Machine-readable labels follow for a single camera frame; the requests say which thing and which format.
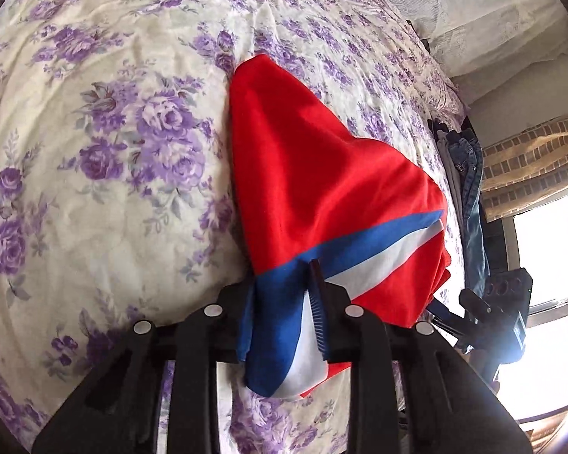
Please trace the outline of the red track pants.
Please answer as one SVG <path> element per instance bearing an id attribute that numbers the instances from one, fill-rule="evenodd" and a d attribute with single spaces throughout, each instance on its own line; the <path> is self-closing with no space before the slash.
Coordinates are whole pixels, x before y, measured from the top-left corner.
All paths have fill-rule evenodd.
<path id="1" fill-rule="evenodd" d="M 255 276 L 240 344 L 245 382 L 268 398 L 304 396 L 339 373 L 318 345 L 309 265 L 354 305 L 408 328 L 448 280 L 447 202 L 403 154 L 353 136 L 270 58 L 229 84 L 239 220 Z"/>

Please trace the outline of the stack of folded jeans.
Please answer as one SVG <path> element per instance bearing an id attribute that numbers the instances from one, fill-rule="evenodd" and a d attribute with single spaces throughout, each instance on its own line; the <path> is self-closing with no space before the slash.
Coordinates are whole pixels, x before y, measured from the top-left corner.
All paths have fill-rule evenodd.
<path id="1" fill-rule="evenodd" d="M 489 264 L 480 214 L 482 147 L 468 117 L 460 131 L 438 119 L 429 120 L 428 127 L 436 142 L 457 214 L 465 262 L 465 287 L 483 297 Z"/>

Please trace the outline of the purple floral bed sheet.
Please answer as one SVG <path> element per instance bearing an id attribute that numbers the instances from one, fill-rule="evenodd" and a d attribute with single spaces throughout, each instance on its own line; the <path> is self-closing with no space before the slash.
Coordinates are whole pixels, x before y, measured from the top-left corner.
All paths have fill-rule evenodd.
<path id="1" fill-rule="evenodd" d="M 229 78 L 265 54 L 351 133 L 446 176 L 464 104 L 389 0 L 6 0 L 0 420 L 29 448 L 131 323 L 243 275 Z"/>

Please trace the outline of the white lace bed cover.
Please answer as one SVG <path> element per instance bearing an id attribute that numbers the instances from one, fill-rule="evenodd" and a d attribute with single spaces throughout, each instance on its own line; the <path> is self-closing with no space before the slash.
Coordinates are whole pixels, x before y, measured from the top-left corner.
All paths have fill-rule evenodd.
<path id="1" fill-rule="evenodd" d="M 504 59 L 525 68 L 568 51 L 568 11 L 561 0 L 388 0 L 429 42 L 450 77 Z"/>

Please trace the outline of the window with white frame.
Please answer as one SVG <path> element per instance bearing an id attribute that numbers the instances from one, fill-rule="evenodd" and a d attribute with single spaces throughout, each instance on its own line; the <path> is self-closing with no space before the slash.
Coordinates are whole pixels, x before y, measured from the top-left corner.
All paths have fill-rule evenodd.
<path id="1" fill-rule="evenodd" d="M 532 277 L 527 325 L 568 317 L 568 193 L 503 220 L 510 269 Z"/>

